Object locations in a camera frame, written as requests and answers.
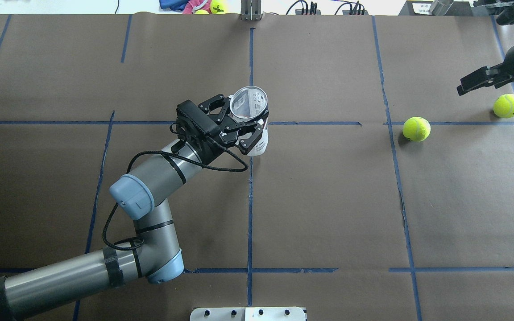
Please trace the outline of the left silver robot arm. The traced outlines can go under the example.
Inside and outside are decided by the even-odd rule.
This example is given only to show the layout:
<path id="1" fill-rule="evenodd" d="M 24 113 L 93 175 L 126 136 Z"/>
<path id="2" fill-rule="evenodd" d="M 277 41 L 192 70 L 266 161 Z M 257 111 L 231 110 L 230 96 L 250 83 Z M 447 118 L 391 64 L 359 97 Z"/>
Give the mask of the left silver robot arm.
<path id="1" fill-rule="evenodd" d="M 186 100 L 177 106 L 170 130 L 177 139 L 161 150 L 135 155 L 124 175 L 109 188 L 134 222 L 135 236 L 108 241 L 110 213 L 102 250 L 87 253 L 16 276 L 0 277 L 0 321 L 22 321 L 51 309 L 127 282 L 146 278 L 168 282 L 184 270 L 182 249 L 169 208 L 169 196 L 200 170 L 226 171 L 212 162 L 235 147 L 243 155 L 265 152 L 269 98 L 257 86 L 225 97 L 218 94 L 200 104 Z"/>

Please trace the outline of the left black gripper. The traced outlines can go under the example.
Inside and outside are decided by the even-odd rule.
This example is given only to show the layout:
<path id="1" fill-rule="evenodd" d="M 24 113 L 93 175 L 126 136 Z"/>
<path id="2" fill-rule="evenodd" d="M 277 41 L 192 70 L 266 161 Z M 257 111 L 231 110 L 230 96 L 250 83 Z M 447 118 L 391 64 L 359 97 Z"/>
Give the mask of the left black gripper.
<path id="1" fill-rule="evenodd" d="M 198 106 L 191 100 L 178 104 L 178 138 L 192 145 L 198 154 L 221 154 L 224 148 L 232 147 L 243 155 L 264 154 L 265 121 L 234 122 L 230 103 L 230 97 L 218 94 Z"/>

